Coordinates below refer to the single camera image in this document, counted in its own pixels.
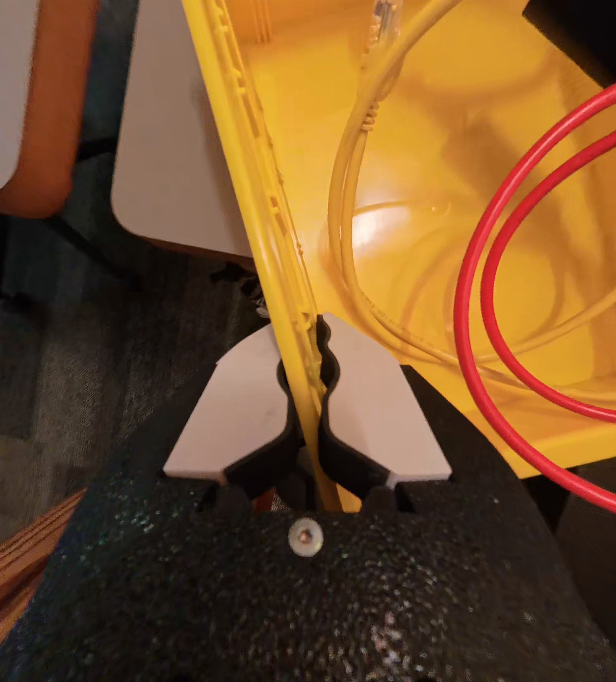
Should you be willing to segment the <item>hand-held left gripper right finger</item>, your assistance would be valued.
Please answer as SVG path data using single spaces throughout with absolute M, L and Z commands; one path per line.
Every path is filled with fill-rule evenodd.
M 317 318 L 317 347 L 326 389 L 318 428 L 324 473 L 351 493 L 448 480 L 452 469 L 402 365 L 329 312 Z

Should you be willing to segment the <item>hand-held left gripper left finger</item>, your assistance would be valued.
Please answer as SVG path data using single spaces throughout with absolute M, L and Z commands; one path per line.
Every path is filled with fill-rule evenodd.
M 165 462 L 171 478 L 264 493 L 295 467 L 295 404 L 271 325 L 222 356 Z

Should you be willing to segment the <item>yellow plastic bin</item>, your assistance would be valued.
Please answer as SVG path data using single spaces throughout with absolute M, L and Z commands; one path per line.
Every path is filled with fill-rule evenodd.
M 364 87 L 374 1 L 182 1 L 214 122 L 309 448 L 321 399 L 317 318 L 411 366 L 534 475 L 480 414 L 457 366 L 453 303 L 471 235 L 508 173 L 600 88 L 523 16 L 457 1 L 411 47 L 369 132 L 351 230 L 362 294 L 329 236 L 332 169 Z M 524 219 L 495 281 L 500 331 L 543 383 L 616 409 L 616 149 Z

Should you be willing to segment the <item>wooden post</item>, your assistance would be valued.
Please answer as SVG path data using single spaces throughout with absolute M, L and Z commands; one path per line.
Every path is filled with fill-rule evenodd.
M 0 544 L 0 645 L 26 611 L 86 488 Z

